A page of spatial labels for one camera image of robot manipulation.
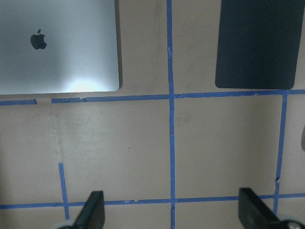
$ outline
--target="blue tape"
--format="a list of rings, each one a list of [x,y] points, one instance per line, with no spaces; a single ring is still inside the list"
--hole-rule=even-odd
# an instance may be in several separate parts
[[[169,99],[168,94],[153,94],[153,95],[125,95],[125,96],[106,96],[106,97],[87,97],[67,98],[67,99],[52,99],[53,104],[64,103],[92,103],[92,102],[111,102],[111,101],[136,101],[136,100],[160,100]]]
[[[305,193],[279,194],[279,198],[305,198]]]
[[[280,183],[276,182],[275,183],[275,191],[274,191],[274,200],[273,200],[273,213],[274,214],[277,214],[279,190],[280,190]]]
[[[272,199],[275,195],[259,195],[260,199]],[[278,198],[305,198],[305,193],[294,194],[279,194]],[[105,201],[105,205],[129,205],[129,204],[172,204],[171,212],[174,213],[175,203],[194,203],[194,202],[216,202],[216,201],[234,201],[238,200],[238,196],[233,197],[202,197],[202,198],[178,198],[172,203],[172,199],[144,199],[139,201],[134,200],[113,200]],[[49,208],[49,207],[82,207],[86,202],[73,203],[41,203],[41,204],[12,204],[0,205],[0,209],[14,209],[14,208]]]
[[[289,90],[288,94],[305,94],[305,89]]]
[[[172,204],[171,207],[171,229],[175,229],[175,204]]]
[[[66,181],[65,181],[65,173],[63,169],[63,163],[58,163],[59,174],[61,178],[61,193],[62,193],[62,201],[63,206],[65,208],[65,218],[70,219],[69,215],[69,204],[68,204],[68,196],[67,196],[67,189],[66,189]]]
[[[171,165],[171,229],[175,228],[175,128],[174,128],[174,84],[173,84],[173,17],[172,0],[166,0],[166,23],[167,23],[167,66],[169,87],[169,129],[170,129],[170,165]]]
[[[175,98],[182,99],[182,98],[210,98],[210,97],[229,97],[229,96],[282,95],[284,93],[287,93],[287,91],[268,90],[268,91],[241,91],[241,92],[205,92],[205,93],[175,94]]]
[[[30,100],[10,100],[0,101],[0,106],[11,106],[11,105],[35,105],[37,104],[35,99]]]
[[[278,198],[279,198],[279,192],[280,192],[280,183],[278,181],[281,177],[281,169],[282,169],[287,100],[288,100],[288,92],[283,94],[283,102],[282,102],[281,125],[280,125],[280,136],[279,136],[279,143],[278,143],[278,156],[277,156],[277,165],[276,165],[275,191],[274,191],[274,203],[273,203],[273,212],[275,214],[277,213]]]
[[[260,199],[271,199],[273,195],[260,195]],[[233,201],[238,200],[238,196],[234,197],[202,197],[202,198],[179,198],[177,203],[192,203],[192,202],[214,202],[214,201]]]
[[[16,209],[16,208],[51,208],[51,207],[63,207],[63,203],[9,204],[9,205],[0,205],[0,209]]]

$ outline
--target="apple logo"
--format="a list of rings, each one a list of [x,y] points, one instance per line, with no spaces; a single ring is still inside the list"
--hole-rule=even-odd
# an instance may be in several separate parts
[[[41,29],[39,29],[38,31],[37,31],[37,35],[36,34],[34,34],[34,35],[32,35],[31,37],[30,37],[30,43],[32,44],[32,46],[33,46],[33,48],[34,49],[45,49],[46,48],[46,46],[47,46],[47,44],[44,42],[44,34],[40,34],[40,32],[41,32]]]

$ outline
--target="silver laptop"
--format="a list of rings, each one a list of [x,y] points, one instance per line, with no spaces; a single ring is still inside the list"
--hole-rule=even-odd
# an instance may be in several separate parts
[[[0,0],[0,94],[118,90],[116,5]]]

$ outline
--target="black rectangular object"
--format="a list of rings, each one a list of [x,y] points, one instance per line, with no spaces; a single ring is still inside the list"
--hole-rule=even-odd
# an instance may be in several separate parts
[[[305,0],[222,0],[215,84],[291,89]]]

